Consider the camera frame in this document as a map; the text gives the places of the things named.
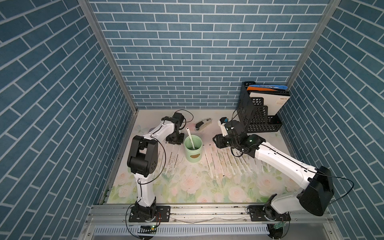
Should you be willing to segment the eleventh straw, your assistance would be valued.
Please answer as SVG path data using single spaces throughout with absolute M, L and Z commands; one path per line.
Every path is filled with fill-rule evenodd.
M 173 153 L 174 149 L 175 149 L 174 145 L 171 145 L 171 144 L 167 145 L 166 150 L 167 150 L 167 153 L 169 155 L 168 155 L 168 163 L 166 165 L 166 173 L 165 173 L 166 175 L 169 174 L 169 171 L 170 171 L 170 168 L 171 168 L 171 163 L 172 163 L 173 157 L 174 157 L 174 153 Z

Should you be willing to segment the seventeenth straw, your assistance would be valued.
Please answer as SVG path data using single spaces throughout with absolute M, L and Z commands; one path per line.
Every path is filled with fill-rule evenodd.
M 193 148 L 193 150 L 196 150 L 194 142 L 193 142 L 193 138 L 192 138 L 192 135 L 191 135 L 191 132 L 190 132 L 190 129 L 187 127 L 186 130 L 187 130 L 187 133 L 188 133 L 188 136 L 189 136 L 192 148 Z

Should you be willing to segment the green cylindrical cup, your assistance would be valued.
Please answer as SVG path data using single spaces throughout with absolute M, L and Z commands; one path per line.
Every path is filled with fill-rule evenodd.
M 185 157 L 190 163 L 197 163 L 202 159 L 203 142 L 202 139 L 196 135 L 192 138 L 186 137 L 184 141 Z

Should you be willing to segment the sixteenth straw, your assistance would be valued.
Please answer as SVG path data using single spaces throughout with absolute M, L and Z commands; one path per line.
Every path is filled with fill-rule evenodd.
M 177 162 L 178 162 L 178 159 L 179 159 L 180 149 L 181 149 L 181 145 L 179 146 L 179 148 L 177 150 L 177 154 L 176 154 L 176 157 L 175 157 L 174 165 L 173 165 L 173 168 L 172 168 L 172 175 L 174 175 L 175 171 L 176 171 L 176 165 L 177 165 Z

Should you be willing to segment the thirteenth straw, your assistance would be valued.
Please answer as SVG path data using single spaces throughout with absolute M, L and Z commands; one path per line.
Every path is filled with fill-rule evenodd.
M 159 173 L 162 174 L 164 171 L 165 165 L 166 165 L 166 148 L 161 148 L 159 153 L 159 159 L 160 159 L 160 171 Z

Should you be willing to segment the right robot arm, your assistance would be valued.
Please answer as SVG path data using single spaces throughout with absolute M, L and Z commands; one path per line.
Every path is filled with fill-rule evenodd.
M 296 184 L 299 190 L 287 196 L 273 194 L 263 206 L 265 218 L 269 221 L 281 220 L 288 212 L 306 210 L 314 216 L 322 216 L 332 197 L 334 185 L 331 171 L 325 167 L 315 168 L 280 152 L 264 138 L 248 135 L 242 123 L 222 117 L 218 121 L 221 134 L 213 141 L 219 149 L 237 150 L 279 170 Z

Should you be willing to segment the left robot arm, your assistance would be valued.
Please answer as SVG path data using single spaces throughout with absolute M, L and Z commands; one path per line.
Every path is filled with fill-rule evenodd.
M 158 164 L 159 145 L 162 142 L 181 145 L 185 134 L 181 133 L 185 117 L 175 112 L 172 117 L 163 117 L 160 124 L 143 136 L 134 136 L 128 155 L 127 166 L 137 182 L 138 201 L 136 206 L 150 209 L 156 206 L 153 191 L 153 173 Z

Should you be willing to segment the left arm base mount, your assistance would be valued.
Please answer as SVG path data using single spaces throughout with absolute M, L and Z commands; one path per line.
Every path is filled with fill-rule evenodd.
M 151 206 L 143 207 L 138 204 L 135 204 L 131 208 L 131 213 L 129 214 L 129 223 L 144 223 L 152 222 L 156 220 L 156 217 L 160 218 L 159 222 L 169 222 L 171 214 L 170 206 Z

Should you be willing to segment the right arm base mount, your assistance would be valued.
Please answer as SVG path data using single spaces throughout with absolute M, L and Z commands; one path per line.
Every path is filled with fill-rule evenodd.
M 247 213 L 251 217 L 252 222 L 288 222 L 291 221 L 289 213 L 279 214 L 272 207 L 264 205 L 250 205 L 246 208 Z

